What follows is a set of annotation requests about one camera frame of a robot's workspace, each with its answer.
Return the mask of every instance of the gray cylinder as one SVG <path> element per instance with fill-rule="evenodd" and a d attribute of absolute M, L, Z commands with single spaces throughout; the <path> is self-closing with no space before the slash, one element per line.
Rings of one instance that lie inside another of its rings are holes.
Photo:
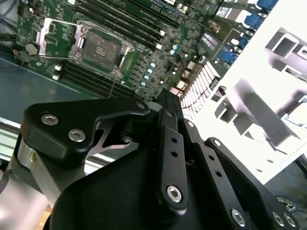
<path fill-rule="evenodd" d="M 34 230 L 48 206 L 46 197 L 0 170 L 0 229 Z"/>

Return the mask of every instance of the metal bracket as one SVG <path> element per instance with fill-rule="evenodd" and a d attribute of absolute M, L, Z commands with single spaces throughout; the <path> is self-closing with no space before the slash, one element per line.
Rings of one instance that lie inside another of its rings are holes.
<path fill-rule="evenodd" d="M 213 149 L 204 146 L 195 125 L 188 120 L 181 121 L 185 153 L 193 159 L 196 167 L 206 176 L 204 181 L 213 190 L 216 205 L 223 216 L 224 229 L 250 230 L 251 224 L 227 178 L 227 175 Z"/>
<path fill-rule="evenodd" d="M 227 174 L 236 195 L 244 201 L 252 222 L 259 229 L 299 230 L 297 220 L 216 138 L 205 145 L 212 148 Z"/>
<path fill-rule="evenodd" d="M 159 203 L 182 216 L 188 206 L 188 186 L 183 148 L 183 137 L 177 132 L 177 117 L 165 109 L 159 116 L 160 141 L 158 148 Z"/>
<path fill-rule="evenodd" d="M 93 147 L 99 121 L 139 119 L 149 112 L 148 106 L 136 98 L 36 104 L 25 111 L 20 132 L 37 152 L 65 167 L 74 167 L 85 161 Z"/>

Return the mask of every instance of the black bracket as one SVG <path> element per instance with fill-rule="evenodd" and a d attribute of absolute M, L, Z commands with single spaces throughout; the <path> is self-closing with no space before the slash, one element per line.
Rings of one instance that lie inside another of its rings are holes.
<path fill-rule="evenodd" d="M 25 111 L 20 132 L 25 143 L 37 152 L 65 167 L 75 167 L 85 161 L 92 148 L 99 121 L 140 119 L 149 112 L 148 106 L 136 98 L 35 104 Z M 84 140 L 72 141 L 68 136 L 72 130 L 81 130 Z"/>

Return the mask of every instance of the rectangular hole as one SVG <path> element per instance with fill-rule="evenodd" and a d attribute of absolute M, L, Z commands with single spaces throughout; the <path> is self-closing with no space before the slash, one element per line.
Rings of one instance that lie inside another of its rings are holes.
<path fill-rule="evenodd" d="M 296 46 L 296 43 L 284 37 L 280 44 L 275 48 L 274 53 L 285 57 Z"/>

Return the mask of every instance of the ram slot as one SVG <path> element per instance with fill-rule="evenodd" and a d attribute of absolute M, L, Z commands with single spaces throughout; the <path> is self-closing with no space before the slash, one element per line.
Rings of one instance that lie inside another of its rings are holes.
<path fill-rule="evenodd" d="M 66 62 L 63 78 L 88 90 L 96 92 L 103 97 L 109 96 L 113 85 L 112 80 L 95 74 L 94 72 L 71 62 Z M 112 97 L 131 97 L 133 94 L 133 90 L 118 83 L 114 84 Z"/>
<path fill-rule="evenodd" d="M 179 26 L 179 24 L 176 21 L 172 20 L 171 18 L 165 17 L 164 15 L 162 15 L 159 12 L 149 8 L 148 6 L 138 2 L 137 0 L 127 0 L 127 1 L 133 3 L 134 5 L 143 9 L 144 11 L 149 12 L 149 14 L 153 15 L 154 17 L 157 17 L 158 19 L 163 21 L 163 23 L 170 24 L 171 26 L 173 26 L 175 28 L 177 28 Z"/>
<path fill-rule="evenodd" d="M 139 20 L 132 17 L 132 15 L 127 15 L 121 11 L 119 11 L 117 8 L 117 5 L 114 4 L 106 4 L 100 0 L 81 0 L 80 1 L 82 6 L 86 6 L 88 3 L 94 4 L 97 8 L 102 8 L 104 11 L 108 12 L 112 15 L 113 18 L 116 18 L 118 22 L 120 22 L 119 19 L 125 21 L 126 23 L 132 24 L 134 26 L 137 26 L 139 30 L 143 32 L 146 32 L 147 34 L 155 37 L 156 39 L 160 39 L 162 36 L 160 34 L 161 29 L 160 28 L 151 28 L 147 26 L 146 24 L 143 24 Z"/>
<path fill-rule="evenodd" d="M 143 19 L 140 15 L 130 12 L 127 9 L 122 8 L 122 6 L 120 6 L 120 5 L 116 5 L 111 0 L 105 0 L 105 2 L 107 2 L 107 4 L 109 6 L 111 6 L 112 8 L 117 9 L 117 11 L 119 13 L 125 14 L 127 17 L 132 18 L 132 19 L 134 19 L 137 22 L 141 22 L 142 24 L 145 24 L 149 28 L 151 28 L 151 29 L 153 29 L 153 30 L 155 30 L 155 31 L 160 33 L 161 27 L 156 25 L 154 22 L 151 22 L 151 21 Z"/>
<path fill-rule="evenodd" d="M 84 7 L 79 6 L 78 12 L 88 16 L 89 18 L 94 19 L 98 23 L 117 31 L 118 33 L 130 38 L 131 40 L 135 40 L 139 42 L 140 44 L 143 44 L 144 46 L 150 48 L 152 51 L 155 50 L 155 43 L 152 43 L 150 41 L 147 41 L 145 38 L 138 36 L 138 34 L 134 34 L 133 32 L 119 26 L 116 23 L 113 23 L 112 21 L 108 20 L 106 17 L 104 17 L 102 14 L 94 13 L 93 10 L 86 9 Z"/>
<path fill-rule="evenodd" d="M 161 38 L 160 36 L 152 36 L 151 34 L 147 33 L 146 31 L 144 31 L 142 28 L 140 27 L 135 27 L 132 24 L 130 24 L 129 22 L 123 21 L 121 19 L 118 18 L 117 15 L 113 15 L 112 11 L 110 12 L 110 10 L 106 9 L 105 7 L 103 7 L 102 5 L 96 5 L 94 3 L 91 3 L 90 0 L 81 1 L 81 5 L 89 10 L 93 10 L 96 13 L 102 13 L 102 15 L 107 18 L 108 20 L 111 20 L 113 23 L 116 23 L 122 27 L 125 27 L 129 30 L 131 30 L 134 33 L 137 33 L 138 35 L 151 39 L 152 42 L 154 43 L 158 43 L 159 39 Z"/>

